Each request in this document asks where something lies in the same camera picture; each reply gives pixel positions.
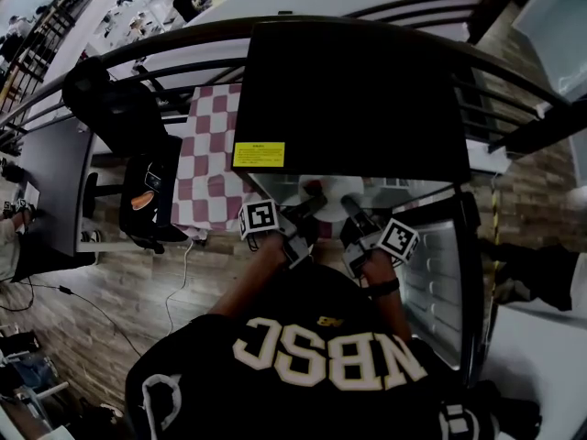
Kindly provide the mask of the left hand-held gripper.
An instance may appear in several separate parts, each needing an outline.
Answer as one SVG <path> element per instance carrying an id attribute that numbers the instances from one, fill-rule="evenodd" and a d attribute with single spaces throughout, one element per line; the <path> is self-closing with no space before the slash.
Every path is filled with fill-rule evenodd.
<path id="1" fill-rule="evenodd" d="M 322 212 L 326 206 L 327 198 L 322 193 L 282 212 L 277 210 L 272 199 L 244 203 L 238 213 L 240 238 L 249 243 L 251 250 L 257 250 L 257 234 L 280 234 L 288 266 L 293 269 L 310 256 L 310 245 L 303 235 L 303 225 L 310 217 L 326 222 Z"/>

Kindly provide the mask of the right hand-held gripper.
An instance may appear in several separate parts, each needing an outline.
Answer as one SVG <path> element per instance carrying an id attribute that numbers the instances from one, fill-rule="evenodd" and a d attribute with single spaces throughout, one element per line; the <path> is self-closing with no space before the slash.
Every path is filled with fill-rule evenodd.
<path id="1" fill-rule="evenodd" d="M 370 219 L 353 196 L 343 196 L 340 202 L 351 220 Z M 384 229 L 375 226 L 374 231 L 365 232 L 360 226 L 354 227 L 359 235 L 345 246 L 343 262 L 349 274 L 356 279 L 362 277 L 362 266 L 373 250 L 380 249 L 387 253 L 396 268 L 408 263 L 420 241 L 418 233 L 412 227 L 394 218 L 390 219 Z"/>

